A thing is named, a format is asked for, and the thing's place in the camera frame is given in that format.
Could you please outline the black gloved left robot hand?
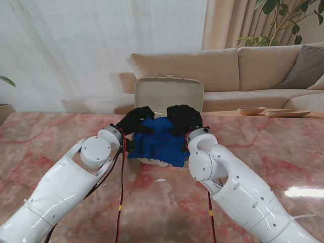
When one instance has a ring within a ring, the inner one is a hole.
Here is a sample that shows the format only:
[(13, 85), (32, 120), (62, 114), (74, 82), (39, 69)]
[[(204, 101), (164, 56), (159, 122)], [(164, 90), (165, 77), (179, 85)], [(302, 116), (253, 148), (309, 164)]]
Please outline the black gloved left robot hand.
[(154, 119), (154, 112), (148, 107), (138, 107), (126, 114), (126, 116), (115, 125), (125, 135), (132, 133), (152, 134), (154, 129), (142, 125), (142, 121), (146, 118)]

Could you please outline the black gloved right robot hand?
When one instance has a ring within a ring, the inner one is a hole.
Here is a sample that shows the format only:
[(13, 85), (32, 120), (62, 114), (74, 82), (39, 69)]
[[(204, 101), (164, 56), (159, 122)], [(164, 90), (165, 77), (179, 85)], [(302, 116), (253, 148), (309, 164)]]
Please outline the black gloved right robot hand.
[(188, 105), (168, 107), (167, 118), (174, 125), (169, 130), (174, 136), (185, 135), (189, 131), (203, 127), (203, 120), (200, 113)]

